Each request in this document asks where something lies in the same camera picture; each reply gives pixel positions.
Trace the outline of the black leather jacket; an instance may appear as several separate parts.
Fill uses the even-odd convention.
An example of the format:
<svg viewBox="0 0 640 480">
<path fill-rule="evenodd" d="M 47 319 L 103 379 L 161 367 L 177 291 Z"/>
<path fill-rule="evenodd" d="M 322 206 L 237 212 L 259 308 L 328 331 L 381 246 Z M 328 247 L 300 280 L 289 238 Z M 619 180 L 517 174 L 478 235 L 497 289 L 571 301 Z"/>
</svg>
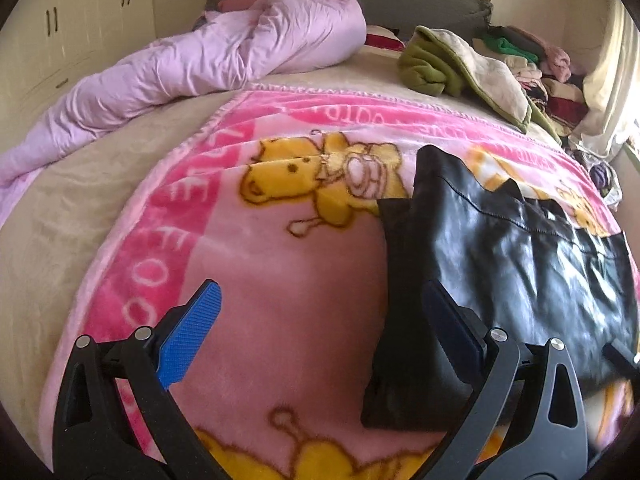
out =
<svg viewBox="0 0 640 480">
<path fill-rule="evenodd" d="M 442 431 L 469 399 L 423 312 L 429 281 L 521 342 L 562 339 L 583 393 L 614 382 L 603 347 L 638 341 L 623 233 L 573 226 L 558 202 L 527 198 L 513 181 L 489 191 L 460 158 L 433 145 L 416 154 L 412 196 L 381 200 L 378 209 L 388 307 L 363 396 L 364 426 Z"/>
</svg>

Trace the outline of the cream window curtain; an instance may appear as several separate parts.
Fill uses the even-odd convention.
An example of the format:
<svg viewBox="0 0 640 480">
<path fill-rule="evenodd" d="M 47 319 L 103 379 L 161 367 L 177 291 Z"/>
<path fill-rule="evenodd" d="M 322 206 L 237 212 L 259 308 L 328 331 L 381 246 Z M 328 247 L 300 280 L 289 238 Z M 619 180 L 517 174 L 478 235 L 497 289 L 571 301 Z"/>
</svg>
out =
<svg viewBox="0 0 640 480">
<path fill-rule="evenodd" d="M 639 29 L 622 0 L 608 2 L 608 24 L 594 70 L 584 80 L 587 115 L 574 129 L 578 145 L 613 159 L 639 118 Z"/>
</svg>

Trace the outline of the beige bed sheet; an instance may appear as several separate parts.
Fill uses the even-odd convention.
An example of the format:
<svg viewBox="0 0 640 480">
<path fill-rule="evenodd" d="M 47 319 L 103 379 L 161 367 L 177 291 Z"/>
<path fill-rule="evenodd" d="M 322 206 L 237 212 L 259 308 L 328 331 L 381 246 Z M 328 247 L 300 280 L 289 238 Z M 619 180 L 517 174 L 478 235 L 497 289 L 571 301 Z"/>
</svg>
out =
<svg viewBox="0 0 640 480">
<path fill-rule="evenodd" d="M 393 60 L 363 50 L 347 64 L 266 87 L 355 91 L 428 104 L 402 88 Z M 1 230 L 1 401 L 44 460 L 44 387 L 67 319 L 96 254 L 155 166 L 239 93 L 216 93 L 146 113 L 65 157 L 34 181 Z"/>
</svg>

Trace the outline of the pink cartoon bear blanket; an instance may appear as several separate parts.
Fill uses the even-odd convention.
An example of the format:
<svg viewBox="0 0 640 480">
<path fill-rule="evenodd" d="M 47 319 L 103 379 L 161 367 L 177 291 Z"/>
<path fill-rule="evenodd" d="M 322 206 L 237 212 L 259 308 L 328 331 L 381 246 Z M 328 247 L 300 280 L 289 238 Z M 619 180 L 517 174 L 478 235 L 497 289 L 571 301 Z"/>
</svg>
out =
<svg viewBox="0 0 640 480">
<path fill-rule="evenodd" d="M 96 254 L 44 387 L 42 448 L 75 339 L 154 325 L 211 279 L 219 318 L 171 392 L 228 473 L 409 478 L 439 434 L 367 429 L 359 416 L 387 306 L 376 203 L 411 194 L 426 144 L 485 188 L 513 179 L 576 228 L 618 231 L 585 170 L 548 138 L 363 92 L 243 92 L 155 166 Z"/>
</svg>

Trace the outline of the green and cream fleece garment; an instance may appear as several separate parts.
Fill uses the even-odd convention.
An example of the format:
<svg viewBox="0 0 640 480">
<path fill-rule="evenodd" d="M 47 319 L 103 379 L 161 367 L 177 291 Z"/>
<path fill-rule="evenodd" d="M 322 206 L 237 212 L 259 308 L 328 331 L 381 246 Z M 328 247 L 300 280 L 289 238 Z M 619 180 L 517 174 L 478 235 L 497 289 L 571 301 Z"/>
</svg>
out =
<svg viewBox="0 0 640 480">
<path fill-rule="evenodd" d="M 454 32 L 416 26 L 397 69 L 402 84 L 415 92 L 458 98 L 469 90 L 518 131 L 526 133 L 536 124 L 555 143 L 561 142 L 506 63 L 477 53 Z"/>
</svg>

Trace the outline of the red striped pillow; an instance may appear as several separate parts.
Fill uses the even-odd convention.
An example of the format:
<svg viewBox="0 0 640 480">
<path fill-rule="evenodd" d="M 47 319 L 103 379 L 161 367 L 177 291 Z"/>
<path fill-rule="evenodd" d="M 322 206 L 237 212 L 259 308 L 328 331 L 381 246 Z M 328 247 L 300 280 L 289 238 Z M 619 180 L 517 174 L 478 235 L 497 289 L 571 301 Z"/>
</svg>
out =
<svg viewBox="0 0 640 480">
<path fill-rule="evenodd" d="M 369 47 L 394 52 L 401 52 L 405 49 L 405 43 L 390 29 L 378 25 L 367 26 L 367 37 L 364 44 Z"/>
</svg>

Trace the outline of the pile of folded clothes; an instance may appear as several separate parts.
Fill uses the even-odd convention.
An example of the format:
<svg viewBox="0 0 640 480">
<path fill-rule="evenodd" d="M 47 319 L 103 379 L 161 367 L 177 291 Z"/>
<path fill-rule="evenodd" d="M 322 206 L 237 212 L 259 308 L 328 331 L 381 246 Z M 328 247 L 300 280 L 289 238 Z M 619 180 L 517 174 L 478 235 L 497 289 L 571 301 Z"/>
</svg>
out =
<svg viewBox="0 0 640 480">
<path fill-rule="evenodd" d="M 557 136 L 569 136 L 586 117 L 585 72 L 564 49 L 515 26 L 489 26 L 472 45 L 510 68 Z"/>
</svg>

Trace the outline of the lilac quilted duvet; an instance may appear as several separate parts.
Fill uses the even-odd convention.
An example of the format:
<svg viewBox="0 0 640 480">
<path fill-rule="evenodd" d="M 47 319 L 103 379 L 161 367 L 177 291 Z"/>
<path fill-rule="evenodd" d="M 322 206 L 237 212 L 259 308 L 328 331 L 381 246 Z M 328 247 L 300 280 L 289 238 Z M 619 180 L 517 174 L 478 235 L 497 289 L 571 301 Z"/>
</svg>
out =
<svg viewBox="0 0 640 480">
<path fill-rule="evenodd" d="M 153 107 L 321 70 L 366 41 L 358 0 L 240 0 L 192 32 L 160 38 L 78 81 L 1 156 L 1 184 L 72 154 Z"/>
</svg>

